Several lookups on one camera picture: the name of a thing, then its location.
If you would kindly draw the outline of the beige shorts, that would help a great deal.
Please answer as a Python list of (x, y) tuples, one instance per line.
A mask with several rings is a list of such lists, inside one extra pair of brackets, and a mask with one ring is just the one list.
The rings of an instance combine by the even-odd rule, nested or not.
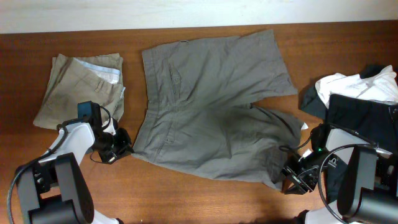
[(124, 113), (123, 58), (119, 54), (67, 57), (58, 54), (34, 126), (55, 129), (77, 117), (77, 104), (92, 101), (104, 106), (112, 118)]

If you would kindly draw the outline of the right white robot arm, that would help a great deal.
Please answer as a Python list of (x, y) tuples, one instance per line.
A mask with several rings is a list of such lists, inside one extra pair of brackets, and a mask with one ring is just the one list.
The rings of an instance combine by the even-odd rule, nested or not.
[(336, 124), (320, 124), (307, 139), (310, 153), (280, 146), (292, 156), (282, 175), (292, 186), (286, 194), (303, 195), (322, 187), (322, 172), (339, 161), (347, 168), (338, 189), (336, 208), (322, 195), (326, 211), (337, 223), (397, 223), (397, 156), (358, 132)]

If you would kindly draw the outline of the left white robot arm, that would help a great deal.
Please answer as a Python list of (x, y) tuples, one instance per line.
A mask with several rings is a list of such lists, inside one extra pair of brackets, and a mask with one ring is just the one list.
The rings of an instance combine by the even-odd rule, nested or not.
[(97, 152), (100, 164), (113, 164), (132, 154), (127, 131), (109, 117), (104, 107), (92, 101), (79, 103), (78, 116), (57, 125), (58, 137), (46, 152), (17, 168), (7, 193), (7, 215), (13, 190), (17, 190), (24, 223), (122, 224), (95, 210), (80, 169), (87, 152)]

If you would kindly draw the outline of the grey cargo shorts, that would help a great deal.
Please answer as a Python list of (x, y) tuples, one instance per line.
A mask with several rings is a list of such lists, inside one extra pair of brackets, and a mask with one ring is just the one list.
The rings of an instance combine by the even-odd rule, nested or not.
[(143, 51), (148, 108), (133, 156), (215, 180), (282, 188), (303, 122), (256, 106), (296, 95), (272, 30), (181, 40)]

